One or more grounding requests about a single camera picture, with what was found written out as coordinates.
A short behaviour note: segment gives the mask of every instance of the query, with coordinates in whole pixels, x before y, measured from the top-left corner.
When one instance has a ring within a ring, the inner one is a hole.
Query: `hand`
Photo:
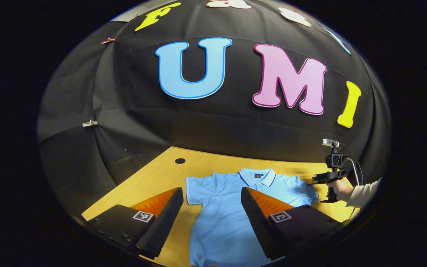
[[[339,201],[349,201],[352,192],[354,191],[353,187],[347,186],[347,184],[342,181],[342,179],[335,180],[331,183],[326,183],[329,186],[329,190],[327,191],[327,197],[329,197],[330,190],[334,190],[337,195],[337,200]]]

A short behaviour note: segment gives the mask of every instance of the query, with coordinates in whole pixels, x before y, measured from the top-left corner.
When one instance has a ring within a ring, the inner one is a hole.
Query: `letter m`
[[[304,100],[299,104],[300,110],[312,115],[324,112],[322,94],[324,74],[327,71],[324,64],[308,58],[297,72],[282,48],[258,44],[255,51],[263,57],[263,77],[259,93],[253,96],[253,103],[268,108],[279,106],[281,104],[281,98],[277,94],[279,81],[288,108],[294,107],[302,92],[306,90]]]

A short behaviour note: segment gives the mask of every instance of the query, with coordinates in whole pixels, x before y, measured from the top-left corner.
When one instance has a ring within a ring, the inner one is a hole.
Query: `wooden table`
[[[178,158],[185,159],[185,163],[176,164],[175,160]],[[236,173],[243,168],[272,168],[277,174],[299,175],[299,178],[303,180],[310,179],[314,174],[330,171],[325,163],[266,161],[171,147],[103,196],[82,216],[86,220],[91,220],[116,204],[130,207],[174,187],[182,187],[184,202],[161,254],[153,262],[169,267],[189,267],[190,232],[197,216],[202,211],[202,205],[187,204],[185,200],[185,178],[189,176],[206,177],[214,172],[219,174]],[[315,185],[315,189],[320,200],[327,199],[327,186],[325,184]],[[347,220],[353,210],[351,207],[345,207],[343,201],[336,203],[318,202],[312,203],[311,206],[340,222]]]

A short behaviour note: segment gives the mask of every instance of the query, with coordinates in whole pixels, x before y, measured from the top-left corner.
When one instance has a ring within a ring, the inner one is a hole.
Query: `polo shirt collar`
[[[251,186],[255,184],[256,182],[260,182],[264,184],[265,186],[271,186],[273,183],[274,178],[276,177],[276,173],[273,171],[273,169],[241,169],[238,174],[243,179],[245,184],[248,186]],[[263,179],[255,178],[255,174],[264,174]]]

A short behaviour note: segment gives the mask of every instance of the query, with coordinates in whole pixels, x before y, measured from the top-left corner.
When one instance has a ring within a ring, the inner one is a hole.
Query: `white sleeve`
[[[372,184],[359,185],[354,188],[346,207],[363,208],[377,191],[378,181]]]

